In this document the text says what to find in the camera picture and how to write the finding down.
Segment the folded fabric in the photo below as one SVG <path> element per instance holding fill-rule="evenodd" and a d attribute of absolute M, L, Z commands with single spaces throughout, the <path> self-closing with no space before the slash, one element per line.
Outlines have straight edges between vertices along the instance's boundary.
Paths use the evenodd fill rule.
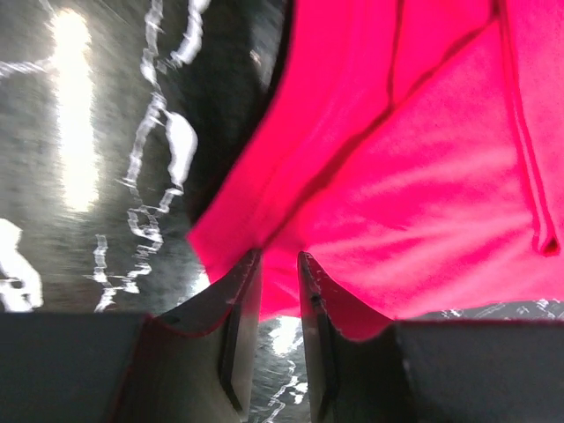
<path fill-rule="evenodd" d="M 564 297 L 564 2 L 296 0 L 270 110 L 189 234 L 210 279 L 297 254 L 391 318 Z"/>

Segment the glossy black surface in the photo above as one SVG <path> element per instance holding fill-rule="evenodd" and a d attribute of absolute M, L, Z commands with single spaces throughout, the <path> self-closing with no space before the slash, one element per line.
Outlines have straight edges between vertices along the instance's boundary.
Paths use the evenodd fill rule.
<path fill-rule="evenodd" d="M 161 30 L 152 32 L 160 6 Z M 285 14 L 286 0 L 211 0 L 203 15 L 201 51 L 193 63 L 177 67 L 171 53 L 186 31 L 187 0 L 0 0 L 5 308 L 30 310 L 40 306 L 42 296 L 38 311 L 157 314 L 207 286 L 184 236 L 272 96 L 282 67 L 275 63 Z M 136 131 L 155 99 L 155 87 L 141 71 L 151 33 L 157 35 L 159 54 L 152 63 L 167 110 L 187 118 L 199 138 L 184 195 L 173 196 L 157 222 L 136 201 L 142 198 L 153 212 L 174 187 L 164 112 L 146 137 L 139 197 L 124 183 Z M 286 43 L 281 44 L 284 52 Z M 143 225 L 152 229 L 149 235 L 157 223 L 162 244 L 135 234 L 128 211 L 142 231 Z M 564 305 L 541 301 L 432 317 L 563 314 Z M 298 319 L 261 325 L 249 421 L 308 421 L 301 342 Z"/>

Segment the drawstring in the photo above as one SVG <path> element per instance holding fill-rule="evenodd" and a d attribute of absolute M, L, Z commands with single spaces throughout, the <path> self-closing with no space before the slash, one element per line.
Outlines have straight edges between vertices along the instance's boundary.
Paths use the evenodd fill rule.
<path fill-rule="evenodd" d="M 533 246 L 539 254 L 553 256 L 560 253 L 560 244 L 556 238 L 554 223 L 546 204 L 545 192 L 540 177 L 540 171 L 538 170 L 538 164 L 535 159 L 531 134 L 524 116 L 516 63 L 516 48 L 511 33 L 507 0 L 499 1 L 503 70 L 508 92 L 511 95 L 511 112 L 519 135 L 520 153 L 522 154 L 526 166 L 527 178 L 534 205 L 535 237 Z"/>

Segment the red shirt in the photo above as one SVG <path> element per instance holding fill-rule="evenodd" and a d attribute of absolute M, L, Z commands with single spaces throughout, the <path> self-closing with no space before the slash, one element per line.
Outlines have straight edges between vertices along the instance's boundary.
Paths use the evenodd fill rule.
<path fill-rule="evenodd" d="M 189 241 L 264 250 L 262 318 L 314 255 L 391 318 L 564 299 L 562 1 L 296 0 L 278 94 Z"/>

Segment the red garment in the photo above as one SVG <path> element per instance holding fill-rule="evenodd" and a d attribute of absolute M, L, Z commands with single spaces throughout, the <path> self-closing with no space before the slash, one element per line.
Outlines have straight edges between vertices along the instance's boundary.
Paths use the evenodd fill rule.
<path fill-rule="evenodd" d="M 392 318 L 564 299 L 564 2 L 297 0 L 278 95 L 189 235 L 210 278 L 296 257 Z"/>

